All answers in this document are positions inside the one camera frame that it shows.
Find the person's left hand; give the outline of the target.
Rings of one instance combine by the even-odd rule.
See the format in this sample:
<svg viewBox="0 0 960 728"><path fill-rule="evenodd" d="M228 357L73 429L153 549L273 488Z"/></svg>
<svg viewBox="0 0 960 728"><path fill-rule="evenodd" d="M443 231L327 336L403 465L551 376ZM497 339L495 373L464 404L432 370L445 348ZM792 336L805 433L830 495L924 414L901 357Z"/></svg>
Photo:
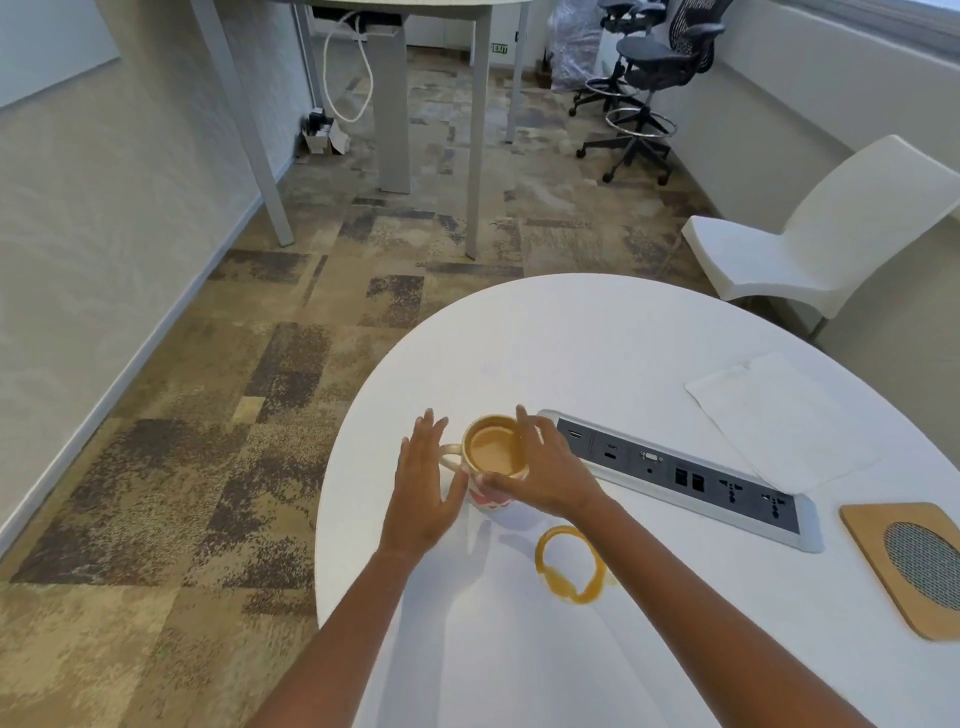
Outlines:
<svg viewBox="0 0 960 728"><path fill-rule="evenodd" d="M377 552L419 562L448 532L448 492L441 493L439 449L448 418L429 408L401 443Z"/></svg>

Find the person's right forearm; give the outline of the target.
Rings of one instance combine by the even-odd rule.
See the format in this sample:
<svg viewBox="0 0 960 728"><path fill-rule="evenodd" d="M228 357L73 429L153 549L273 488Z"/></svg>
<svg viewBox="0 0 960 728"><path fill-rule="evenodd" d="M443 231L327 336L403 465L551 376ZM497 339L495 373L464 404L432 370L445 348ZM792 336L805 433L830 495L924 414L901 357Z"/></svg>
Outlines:
<svg viewBox="0 0 960 728"><path fill-rule="evenodd" d="M722 728L876 728L604 492L571 523L654 626Z"/></svg>

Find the white wall board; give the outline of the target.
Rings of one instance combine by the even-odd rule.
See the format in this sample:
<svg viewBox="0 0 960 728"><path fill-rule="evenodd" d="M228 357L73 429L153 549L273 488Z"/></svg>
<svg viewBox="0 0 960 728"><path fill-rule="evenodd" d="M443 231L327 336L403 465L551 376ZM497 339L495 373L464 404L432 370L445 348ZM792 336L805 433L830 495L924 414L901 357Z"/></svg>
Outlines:
<svg viewBox="0 0 960 728"><path fill-rule="evenodd" d="M0 0L0 110L120 56L95 0Z"/></svg>

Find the white table with thin legs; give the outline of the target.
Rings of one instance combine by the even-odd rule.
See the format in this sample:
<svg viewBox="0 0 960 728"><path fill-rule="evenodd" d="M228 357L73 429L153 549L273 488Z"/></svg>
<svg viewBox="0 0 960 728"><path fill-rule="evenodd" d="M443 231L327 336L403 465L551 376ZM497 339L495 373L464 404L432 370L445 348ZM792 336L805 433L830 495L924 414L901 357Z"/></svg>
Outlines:
<svg viewBox="0 0 960 728"><path fill-rule="evenodd" d="M290 5L294 12L295 27L303 51L303 65L314 102L323 103L323 109L333 112L333 104L325 76L318 77L316 63L309 40L306 8L345 9L350 14L383 13L402 15L403 25L408 16L426 18L462 19L474 23L472 56L472 96L470 116L469 164L466 184L466 217L464 253L477 258L478 228L481 208L482 166L484 161L487 95L489 87L490 45L495 9L504 6L519 6L518 46L513 54L513 78L510 98L510 113L507 139L513 142L517 112L520 107L520 83L523 71L523 47L526 40L530 5L534 0L270 0ZM294 233L286 216L276 178L263 146L258 126L250 108L238 70L234 62L224 27L214 0L190 0L190 6L198 23L198 29L208 50L213 67L219 77L226 101L230 107L239 140L246 154L250 170L259 188L263 203L269 214L274 235L279 246L294 243ZM373 95L373 72L364 56L371 79L370 99Z"/></svg>

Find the grey desk column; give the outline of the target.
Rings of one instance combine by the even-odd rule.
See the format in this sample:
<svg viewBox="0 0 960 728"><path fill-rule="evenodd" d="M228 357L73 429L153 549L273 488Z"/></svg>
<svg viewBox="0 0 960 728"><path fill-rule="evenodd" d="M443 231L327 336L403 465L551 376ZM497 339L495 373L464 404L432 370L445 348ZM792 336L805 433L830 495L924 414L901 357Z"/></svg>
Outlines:
<svg viewBox="0 0 960 728"><path fill-rule="evenodd" d="M379 189L411 192L411 148L404 17L367 12L366 59L372 73L371 104Z"/></svg>

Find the cork trivet with mesh centre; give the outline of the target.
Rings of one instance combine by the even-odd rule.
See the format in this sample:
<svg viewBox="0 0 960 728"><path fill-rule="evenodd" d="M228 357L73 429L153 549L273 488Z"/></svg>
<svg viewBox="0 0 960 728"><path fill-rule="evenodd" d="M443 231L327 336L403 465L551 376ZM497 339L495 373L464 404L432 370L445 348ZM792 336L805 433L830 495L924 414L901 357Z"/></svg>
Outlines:
<svg viewBox="0 0 960 728"><path fill-rule="evenodd" d="M839 516L907 625L960 642L960 526L930 502L845 504Z"/></svg>

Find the clear plastic wrapped bundle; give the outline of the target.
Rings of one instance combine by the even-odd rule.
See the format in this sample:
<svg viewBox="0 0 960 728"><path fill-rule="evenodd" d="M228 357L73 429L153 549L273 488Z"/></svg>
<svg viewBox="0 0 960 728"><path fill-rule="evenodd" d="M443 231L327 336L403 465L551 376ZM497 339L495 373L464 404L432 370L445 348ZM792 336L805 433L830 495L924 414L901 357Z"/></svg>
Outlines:
<svg viewBox="0 0 960 728"><path fill-rule="evenodd" d="M551 91L577 91L592 78L602 17L598 0L556 0L547 24Z"/></svg>

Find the person's right hand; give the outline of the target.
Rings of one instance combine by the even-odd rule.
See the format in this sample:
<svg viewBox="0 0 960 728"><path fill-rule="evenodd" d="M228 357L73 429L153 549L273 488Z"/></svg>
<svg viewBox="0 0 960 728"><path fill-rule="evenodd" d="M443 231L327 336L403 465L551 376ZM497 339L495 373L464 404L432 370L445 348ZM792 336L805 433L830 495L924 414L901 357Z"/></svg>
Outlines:
<svg viewBox="0 0 960 728"><path fill-rule="evenodd" d="M577 527L610 509L614 501L551 419L528 414L522 404L516 406L515 418L529 465L525 499L519 502Z"/></svg>

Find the white cardboard box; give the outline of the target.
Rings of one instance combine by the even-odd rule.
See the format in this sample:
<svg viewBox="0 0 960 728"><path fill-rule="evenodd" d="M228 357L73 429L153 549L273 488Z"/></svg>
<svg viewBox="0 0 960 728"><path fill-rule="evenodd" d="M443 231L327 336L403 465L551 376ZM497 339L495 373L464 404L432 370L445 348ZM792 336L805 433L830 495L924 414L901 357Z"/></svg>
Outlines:
<svg viewBox="0 0 960 728"><path fill-rule="evenodd" d="M311 155L344 156L351 150L351 139L339 119L319 107L312 108L300 121L301 138Z"/></svg>

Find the white paper napkin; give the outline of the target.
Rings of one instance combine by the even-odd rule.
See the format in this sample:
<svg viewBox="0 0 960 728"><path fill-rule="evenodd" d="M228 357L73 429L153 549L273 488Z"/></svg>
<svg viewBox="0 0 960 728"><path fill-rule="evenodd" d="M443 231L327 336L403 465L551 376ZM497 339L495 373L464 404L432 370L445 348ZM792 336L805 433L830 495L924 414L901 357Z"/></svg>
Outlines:
<svg viewBox="0 0 960 728"><path fill-rule="evenodd" d="M714 371L684 388L776 491L803 495L880 460L858 422L780 352Z"/></svg>

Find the white plastic chair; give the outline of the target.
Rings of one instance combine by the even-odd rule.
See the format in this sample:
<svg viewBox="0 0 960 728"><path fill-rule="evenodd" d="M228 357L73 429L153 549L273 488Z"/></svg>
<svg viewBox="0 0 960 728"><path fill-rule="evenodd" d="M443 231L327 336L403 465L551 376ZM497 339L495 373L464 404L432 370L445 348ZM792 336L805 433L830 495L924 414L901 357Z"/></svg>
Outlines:
<svg viewBox="0 0 960 728"><path fill-rule="evenodd" d="M959 207L960 173L887 135L826 175L779 233L700 215L680 232L722 301L815 310L812 343L860 285Z"/></svg>

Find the black office chair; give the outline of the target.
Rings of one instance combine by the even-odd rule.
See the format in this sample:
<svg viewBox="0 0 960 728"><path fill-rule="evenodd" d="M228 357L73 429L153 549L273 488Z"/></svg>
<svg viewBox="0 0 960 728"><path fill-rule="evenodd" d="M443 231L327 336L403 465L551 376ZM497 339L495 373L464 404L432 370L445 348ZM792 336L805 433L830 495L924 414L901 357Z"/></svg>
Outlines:
<svg viewBox="0 0 960 728"><path fill-rule="evenodd" d="M667 16L666 3L649 0L598 0L598 7L604 12L602 29L623 38L640 32L646 34L665 22ZM597 101L604 102L605 114L619 106L629 97L620 85L630 67L630 61L625 62L622 54L618 54L607 77L594 77L584 82L573 98L568 115L575 117L581 106Z"/></svg>

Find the cream mug with red print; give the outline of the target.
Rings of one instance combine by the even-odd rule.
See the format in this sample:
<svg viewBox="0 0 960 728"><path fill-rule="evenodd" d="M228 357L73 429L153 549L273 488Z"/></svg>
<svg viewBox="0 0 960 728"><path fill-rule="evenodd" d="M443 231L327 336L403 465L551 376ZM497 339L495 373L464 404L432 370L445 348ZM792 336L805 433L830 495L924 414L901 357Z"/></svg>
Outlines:
<svg viewBox="0 0 960 728"><path fill-rule="evenodd" d="M519 435L520 439L522 439L522 432L519 423L515 418L506 415L488 415L474 420L474 422L464 431L460 443L443 444L438 450L438 462L441 466L446 467L452 472L457 472L460 470L469 472L470 481L467 494L474 506L479 509L486 509L488 511L506 508L512 503L512 501L489 500L485 497L484 493L480 490L479 476L481 471L475 469L473 463L469 459L469 456L466 454L466 445L468 439L472 434L474 434L475 431L491 425L506 426L511 428L516 432L516 434ZM523 472L529 472L527 457L526 467Z"/></svg>

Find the person's left forearm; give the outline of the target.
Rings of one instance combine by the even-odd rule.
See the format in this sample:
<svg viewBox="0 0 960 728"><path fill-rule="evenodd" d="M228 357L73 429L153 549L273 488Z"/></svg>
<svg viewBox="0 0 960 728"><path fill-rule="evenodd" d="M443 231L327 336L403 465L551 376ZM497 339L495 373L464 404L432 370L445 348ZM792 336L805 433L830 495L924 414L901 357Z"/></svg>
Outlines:
<svg viewBox="0 0 960 728"><path fill-rule="evenodd" d="M351 728L423 550L378 548L245 728Z"/></svg>

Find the light brown coffee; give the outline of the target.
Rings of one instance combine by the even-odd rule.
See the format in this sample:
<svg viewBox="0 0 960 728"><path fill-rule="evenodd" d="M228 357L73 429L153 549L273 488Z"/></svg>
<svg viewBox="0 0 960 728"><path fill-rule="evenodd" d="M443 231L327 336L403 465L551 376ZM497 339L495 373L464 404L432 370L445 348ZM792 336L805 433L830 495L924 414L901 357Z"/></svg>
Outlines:
<svg viewBox="0 0 960 728"><path fill-rule="evenodd" d="M526 468L522 439L506 425L478 428L467 439L465 453L479 472L515 477Z"/></svg>

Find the grey table socket panel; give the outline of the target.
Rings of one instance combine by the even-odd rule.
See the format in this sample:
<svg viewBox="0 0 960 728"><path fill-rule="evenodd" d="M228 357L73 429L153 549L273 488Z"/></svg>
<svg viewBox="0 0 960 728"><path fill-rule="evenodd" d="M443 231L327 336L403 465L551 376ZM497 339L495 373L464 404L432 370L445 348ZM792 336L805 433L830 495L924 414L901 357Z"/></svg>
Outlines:
<svg viewBox="0 0 960 728"><path fill-rule="evenodd" d="M806 495L557 410L539 415L554 423L598 480L801 552L825 551L815 504Z"/></svg>

